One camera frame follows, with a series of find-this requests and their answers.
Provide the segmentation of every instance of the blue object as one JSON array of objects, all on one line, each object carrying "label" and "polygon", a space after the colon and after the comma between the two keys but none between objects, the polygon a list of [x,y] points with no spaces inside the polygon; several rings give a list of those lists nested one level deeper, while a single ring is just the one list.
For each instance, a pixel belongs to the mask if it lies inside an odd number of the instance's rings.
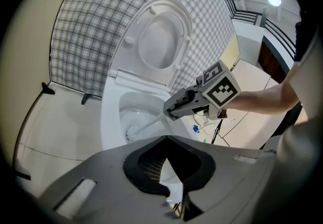
[{"label": "blue object", "polygon": [[199,133],[200,131],[198,130],[198,126],[197,125],[193,125],[193,130],[195,133]]}]

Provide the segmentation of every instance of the toilet bowl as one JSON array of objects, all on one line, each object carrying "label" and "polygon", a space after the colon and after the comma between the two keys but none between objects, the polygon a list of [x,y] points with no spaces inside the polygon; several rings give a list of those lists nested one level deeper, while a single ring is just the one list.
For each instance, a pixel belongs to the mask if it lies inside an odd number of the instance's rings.
[{"label": "toilet bowl", "polygon": [[[191,31],[190,15],[178,0],[151,0],[130,21],[115,49],[102,96],[103,149],[135,142],[126,131],[163,112],[188,51]],[[143,130],[139,139],[161,135],[198,140],[185,117],[159,121]],[[168,161],[160,183],[169,184],[170,203],[181,201],[181,182]]]}]

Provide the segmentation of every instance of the black stand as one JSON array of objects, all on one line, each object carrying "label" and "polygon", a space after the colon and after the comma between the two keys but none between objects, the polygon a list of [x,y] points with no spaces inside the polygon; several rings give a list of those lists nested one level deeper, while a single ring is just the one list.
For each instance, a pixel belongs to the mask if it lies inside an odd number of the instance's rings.
[{"label": "black stand", "polygon": [[41,93],[55,95],[55,91],[53,91],[51,88],[48,88],[48,86],[44,82],[41,83],[41,86],[42,86]]},{"label": "black stand", "polygon": [[81,104],[84,105],[86,103],[86,101],[89,99],[89,97],[90,97],[90,94],[85,93],[82,98]]}]

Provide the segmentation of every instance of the white floor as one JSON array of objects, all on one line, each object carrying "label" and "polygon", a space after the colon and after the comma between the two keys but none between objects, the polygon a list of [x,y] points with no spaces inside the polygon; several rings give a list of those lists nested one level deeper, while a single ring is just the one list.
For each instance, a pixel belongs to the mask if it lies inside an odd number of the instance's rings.
[{"label": "white floor", "polygon": [[20,140],[17,160],[30,176],[21,179],[36,197],[57,178],[101,151],[101,101],[51,84],[55,95],[43,94],[33,109]]}]

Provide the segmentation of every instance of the person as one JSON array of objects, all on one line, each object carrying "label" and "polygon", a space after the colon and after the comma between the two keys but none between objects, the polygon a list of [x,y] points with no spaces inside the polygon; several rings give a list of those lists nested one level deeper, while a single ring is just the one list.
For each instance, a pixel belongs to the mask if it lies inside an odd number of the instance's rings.
[{"label": "person", "polygon": [[290,80],[299,69],[299,62],[305,54],[316,30],[317,14],[309,7],[307,0],[297,0],[301,10],[301,22],[297,23],[296,28],[296,54],[294,57],[294,65],[287,74],[284,81],[272,88],[256,91],[256,92],[241,92],[233,99],[226,109],[237,109],[243,111],[251,111],[260,114],[281,114],[292,109],[299,99],[294,92]]}]

